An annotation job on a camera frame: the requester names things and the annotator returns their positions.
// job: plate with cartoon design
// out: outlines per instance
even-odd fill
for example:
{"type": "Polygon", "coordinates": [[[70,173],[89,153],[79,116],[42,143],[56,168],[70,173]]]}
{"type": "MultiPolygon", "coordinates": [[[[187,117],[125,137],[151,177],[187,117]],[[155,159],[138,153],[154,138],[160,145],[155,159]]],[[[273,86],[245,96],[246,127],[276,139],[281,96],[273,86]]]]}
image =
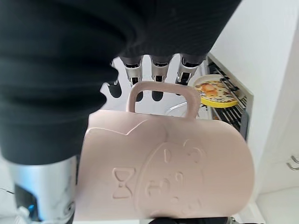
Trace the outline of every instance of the plate with cartoon design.
{"type": "Polygon", "coordinates": [[[238,104],[231,91],[220,81],[221,78],[222,75],[206,75],[194,82],[194,88],[199,92],[202,104],[215,108],[238,104]]]}

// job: dishwasher rack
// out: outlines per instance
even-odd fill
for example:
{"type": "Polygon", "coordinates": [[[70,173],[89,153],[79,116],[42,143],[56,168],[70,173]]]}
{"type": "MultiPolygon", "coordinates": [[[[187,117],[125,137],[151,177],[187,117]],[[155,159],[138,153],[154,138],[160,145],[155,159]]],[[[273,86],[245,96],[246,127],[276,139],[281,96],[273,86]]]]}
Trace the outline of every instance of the dishwasher rack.
{"type": "Polygon", "coordinates": [[[249,115],[246,111],[247,96],[235,85],[230,77],[225,74],[221,68],[219,68],[213,61],[209,60],[208,64],[209,74],[220,74],[223,78],[220,81],[226,86],[234,98],[238,101],[238,104],[227,108],[213,108],[211,107],[212,119],[222,120],[235,129],[237,129],[243,138],[247,139],[247,130],[249,123],[249,115]]]}

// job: mug handle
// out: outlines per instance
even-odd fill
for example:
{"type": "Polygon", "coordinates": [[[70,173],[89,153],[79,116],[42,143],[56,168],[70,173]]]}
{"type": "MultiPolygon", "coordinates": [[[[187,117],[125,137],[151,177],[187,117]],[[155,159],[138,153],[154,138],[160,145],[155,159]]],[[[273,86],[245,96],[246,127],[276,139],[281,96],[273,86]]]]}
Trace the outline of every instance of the mug handle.
{"type": "Polygon", "coordinates": [[[179,84],[161,83],[153,81],[143,81],[133,85],[127,102],[128,112],[135,112],[135,103],[137,95],[138,93],[145,90],[170,92],[184,96],[187,101],[187,112],[185,117],[193,119],[196,118],[200,107],[200,96],[194,88],[179,84]]]}

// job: drawer handle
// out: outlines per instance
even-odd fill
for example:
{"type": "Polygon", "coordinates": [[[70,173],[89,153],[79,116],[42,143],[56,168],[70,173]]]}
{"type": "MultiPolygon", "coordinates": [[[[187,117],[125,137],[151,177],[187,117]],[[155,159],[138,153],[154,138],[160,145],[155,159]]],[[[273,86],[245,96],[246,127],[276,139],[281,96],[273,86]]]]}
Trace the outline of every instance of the drawer handle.
{"type": "MultiPolygon", "coordinates": [[[[295,158],[295,156],[291,156],[291,159],[295,162],[295,163],[297,163],[297,164],[299,164],[299,161],[295,158]]],[[[297,167],[297,168],[295,168],[295,167],[292,167],[292,165],[289,163],[289,162],[287,162],[286,163],[287,164],[287,166],[291,169],[291,170],[299,170],[299,167],[297,167]]]]}

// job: blue light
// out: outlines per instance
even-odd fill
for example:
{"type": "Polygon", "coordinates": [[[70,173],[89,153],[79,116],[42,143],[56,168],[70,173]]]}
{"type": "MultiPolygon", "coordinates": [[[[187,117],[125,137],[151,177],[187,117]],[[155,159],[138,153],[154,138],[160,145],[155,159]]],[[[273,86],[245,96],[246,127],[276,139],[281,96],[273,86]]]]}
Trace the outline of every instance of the blue light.
{"type": "Polygon", "coordinates": [[[34,209],[34,205],[32,204],[32,205],[30,205],[29,207],[28,207],[28,210],[30,211],[30,212],[32,212],[33,211],[33,209],[34,209]]]}

